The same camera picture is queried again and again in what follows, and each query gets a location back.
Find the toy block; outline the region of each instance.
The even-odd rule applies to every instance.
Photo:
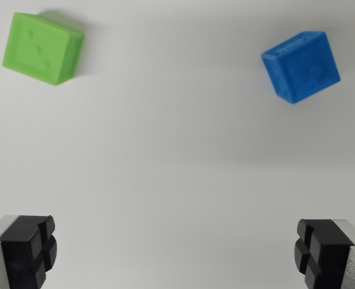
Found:
[[[40,15],[15,13],[3,66],[58,85],[75,74],[84,33]]]
[[[325,32],[302,32],[262,59],[276,94],[292,104],[341,80]]]

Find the white table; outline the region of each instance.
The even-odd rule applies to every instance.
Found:
[[[58,87],[1,66],[13,12],[85,29]],[[296,105],[261,52],[324,30]],[[355,226],[355,0],[0,1],[0,217],[52,214],[45,289],[306,288],[300,218]]]

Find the black rubber pad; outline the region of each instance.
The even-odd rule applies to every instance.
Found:
[[[56,260],[52,216],[19,216],[0,236],[11,289],[40,289]]]
[[[350,246],[332,220],[300,220],[295,263],[309,289],[340,289]]]

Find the green cube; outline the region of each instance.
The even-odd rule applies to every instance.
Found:
[[[3,66],[53,85],[75,74],[84,33],[40,15],[15,13]]]

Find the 3d printed cube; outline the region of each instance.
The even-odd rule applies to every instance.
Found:
[[[0,220],[0,289],[40,289],[56,260],[51,216]]]
[[[355,227],[347,220],[300,220],[295,263],[309,289],[355,289]]]
[[[71,79],[84,34],[40,15],[15,13],[3,66],[53,85]]]
[[[262,59],[276,94],[292,104],[341,80],[325,32],[302,32]]]

